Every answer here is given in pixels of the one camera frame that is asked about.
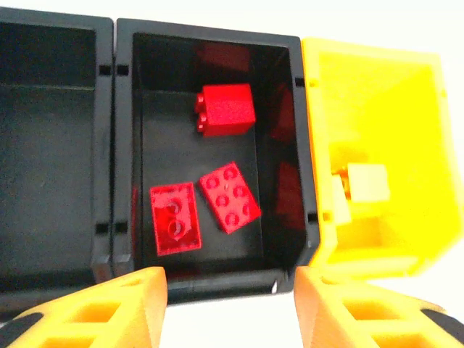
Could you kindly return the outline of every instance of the lego brick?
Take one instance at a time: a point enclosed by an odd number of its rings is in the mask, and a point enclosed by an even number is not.
[[[193,183],[150,189],[158,256],[202,247]]]
[[[380,202],[390,199],[385,165],[348,163],[349,195],[353,202]]]
[[[201,177],[199,184],[226,233],[233,233],[261,216],[261,209],[235,162]]]
[[[197,95],[196,129],[204,136],[245,134],[256,122],[249,84],[204,86]]]

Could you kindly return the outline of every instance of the bin floor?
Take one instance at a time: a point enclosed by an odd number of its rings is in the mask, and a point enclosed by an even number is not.
[[[93,89],[0,86],[0,276],[88,268],[93,110]]]
[[[256,220],[230,235],[221,231],[198,187],[205,174],[235,161],[258,199],[254,131],[244,136],[204,138],[196,131],[196,94],[145,91],[143,94],[143,254],[144,265],[163,265],[167,271],[198,270],[200,263],[218,270],[246,267],[262,259],[261,223]],[[157,257],[149,189],[193,181],[203,246],[200,250]]]

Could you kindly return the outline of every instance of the red lego brick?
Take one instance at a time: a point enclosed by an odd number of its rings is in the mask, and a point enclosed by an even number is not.
[[[199,114],[196,129],[203,136],[245,134],[256,122],[248,83],[203,86],[196,96],[195,112]]]
[[[221,228],[232,233],[261,216],[261,209],[235,162],[200,178]]]
[[[158,256],[202,247],[193,183],[150,188]]]

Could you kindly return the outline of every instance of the orange plastic part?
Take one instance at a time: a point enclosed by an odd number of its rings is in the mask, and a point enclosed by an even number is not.
[[[306,348],[462,348],[421,312],[444,310],[377,286],[297,269],[295,304]]]
[[[41,304],[43,317],[9,348],[158,347],[167,304],[162,268],[146,268]]]

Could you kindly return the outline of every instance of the lego stud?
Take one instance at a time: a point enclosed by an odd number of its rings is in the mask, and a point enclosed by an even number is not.
[[[235,198],[244,197],[246,195],[245,188],[243,186],[236,186],[233,189],[233,196]]]
[[[224,170],[224,179],[230,180],[234,179],[237,176],[238,172],[235,168],[227,168]]]
[[[218,186],[219,186],[219,179],[216,178],[215,176],[212,176],[211,178],[208,178],[208,180],[206,180],[207,189],[215,189]]]
[[[217,206],[227,207],[227,204],[229,204],[229,197],[227,197],[225,194],[221,194],[220,196],[217,197],[216,199]]]
[[[185,235],[185,227],[182,222],[172,220],[169,222],[169,225],[167,225],[167,234],[175,241],[178,241]]]
[[[239,216],[235,212],[230,212],[225,217],[227,225],[237,225],[239,223]]]
[[[182,203],[179,199],[173,199],[167,203],[166,209],[171,214],[178,214],[182,209]]]

